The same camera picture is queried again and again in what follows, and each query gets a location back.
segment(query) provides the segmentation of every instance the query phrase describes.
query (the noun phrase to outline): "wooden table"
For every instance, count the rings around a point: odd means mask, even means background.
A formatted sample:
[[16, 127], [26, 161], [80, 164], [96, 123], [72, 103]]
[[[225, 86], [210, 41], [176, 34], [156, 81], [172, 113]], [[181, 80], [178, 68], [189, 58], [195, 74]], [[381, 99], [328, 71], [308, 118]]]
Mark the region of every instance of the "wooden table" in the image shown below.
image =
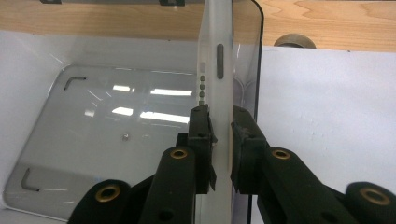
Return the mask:
[[[396, 2], [258, 0], [264, 45], [284, 34], [310, 37], [318, 49], [396, 52]], [[196, 39], [202, 5], [42, 5], [0, 0], [0, 30], [32, 34]]]

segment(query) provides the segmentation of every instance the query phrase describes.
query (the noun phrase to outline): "brass insert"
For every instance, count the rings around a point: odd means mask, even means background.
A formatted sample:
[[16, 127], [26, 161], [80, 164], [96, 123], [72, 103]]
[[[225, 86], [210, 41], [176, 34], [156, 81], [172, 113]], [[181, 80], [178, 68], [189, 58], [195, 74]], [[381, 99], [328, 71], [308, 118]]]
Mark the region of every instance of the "brass insert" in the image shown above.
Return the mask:
[[361, 196], [370, 203], [375, 203], [378, 205], [388, 205], [390, 204], [390, 199], [388, 198], [387, 195], [382, 193], [381, 191], [377, 189], [371, 189], [371, 188], [364, 188], [359, 191]]
[[99, 203], [107, 203], [120, 195], [120, 187], [118, 185], [107, 185], [96, 192], [95, 199]]
[[288, 160], [290, 158], [289, 152], [280, 149], [274, 150], [272, 154], [280, 160]]
[[187, 151], [185, 149], [174, 149], [171, 152], [171, 157], [173, 159], [180, 160], [180, 159], [186, 158], [187, 154], [188, 153], [187, 153]]

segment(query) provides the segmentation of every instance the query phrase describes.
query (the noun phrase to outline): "white surface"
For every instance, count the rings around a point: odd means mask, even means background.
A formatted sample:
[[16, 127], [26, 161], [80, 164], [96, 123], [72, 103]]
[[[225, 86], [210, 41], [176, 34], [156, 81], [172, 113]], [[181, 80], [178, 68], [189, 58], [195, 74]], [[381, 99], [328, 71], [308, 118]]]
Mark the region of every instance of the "white surface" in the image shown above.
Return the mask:
[[396, 193], [396, 53], [266, 47], [260, 84], [258, 124], [272, 147], [341, 192], [369, 181]]
[[[224, 223], [232, 221], [232, 183], [229, 178], [230, 124], [233, 120], [233, 4], [229, 0], [206, 0], [198, 41], [198, 80], [205, 77], [205, 101], [209, 104], [210, 118], [218, 142], [213, 148], [213, 168], [216, 171], [216, 191], [197, 197], [205, 216], [196, 218], [200, 223]], [[224, 78], [217, 78], [217, 47], [223, 46]]]

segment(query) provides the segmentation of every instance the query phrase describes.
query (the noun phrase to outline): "screw hole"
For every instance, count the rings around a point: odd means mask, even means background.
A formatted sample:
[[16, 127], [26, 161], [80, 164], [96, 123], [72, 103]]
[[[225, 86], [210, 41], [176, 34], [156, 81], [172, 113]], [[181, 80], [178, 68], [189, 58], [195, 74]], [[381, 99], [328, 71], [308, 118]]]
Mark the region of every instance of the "screw hole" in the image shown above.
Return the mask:
[[107, 203], [120, 195], [120, 187], [118, 185], [107, 185], [96, 192], [95, 198], [99, 203]]
[[175, 149], [171, 152], [171, 157], [174, 159], [183, 159], [187, 157], [187, 151], [184, 149]]
[[290, 154], [288, 152], [280, 149], [274, 150], [272, 154], [280, 160], [287, 160], [288, 158], [290, 158]]
[[160, 221], [170, 221], [172, 220], [173, 216], [173, 211], [171, 211], [170, 209], [163, 209], [160, 214], [158, 214], [158, 219]]
[[338, 222], [337, 217], [330, 212], [322, 212], [321, 215], [322, 215], [323, 219], [325, 219], [328, 222], [331, 222], [331, 223]]
[[375, 203], [378, 205], [388, 205], [390, 204], [390, 199], [387, 195], [383, 194], [377, 189], [364, 188], [360, 190], [361, 196], [370, 203]]

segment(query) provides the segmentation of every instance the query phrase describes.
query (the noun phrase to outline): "clear acrylic panel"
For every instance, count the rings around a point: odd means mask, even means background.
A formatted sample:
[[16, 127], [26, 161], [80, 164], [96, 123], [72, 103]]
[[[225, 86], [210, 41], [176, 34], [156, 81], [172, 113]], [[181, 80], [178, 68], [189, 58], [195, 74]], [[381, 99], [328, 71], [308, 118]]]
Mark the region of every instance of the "clear acrylic panel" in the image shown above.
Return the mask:
[[[141, 2], [128, 4], [136, 7], [136, 11], [150, 9], [136, 18], [141, 28], [131, 41], [76, 36], [75, 43], [67, 43], [71, 48], [61, 51], [57, 45], [63, 48], [64, 41], [73, 38], [49, 36], [51, 51], [45, 51], [46, 54], [70, 65], [55, 73], [59, 75], [10, 175], [3, 193], [8, 207], [67, 220], [82, 196], [96, 183], [118, 179], [133, 186], [155, 174], [163, 152], [175, 145], [178, 133], [188, 130], [190, 110], [201, 100], [198, 76], [202, 66], [198, 57], [199, 43], [206, 44], [199, 40], [204, 1], [186, 1], [184, 7]], [[209, 22], [204, 30], [212, 25]], [[222, 38], [218, 34], [208, 39], [216, 42]], [[250, 0], [235, 0], [233, 68], [225, 71], [232, 71], [233, 103], [252, 113], [257, 101], [261, 38], [260, 9]], [[228, 50], [228, 42], [223, 44]], [[213, 63], [216, 56], [206, 53], [209, 56], [206, 75], [211, 76], [209, 71], [216, 66]], [[213, 93], [224, 92], [212, 90]], [[228, 149], [223, 151], [221, 155], [226, 155]], [[207, 198], [209, 202], [215, 197]]]

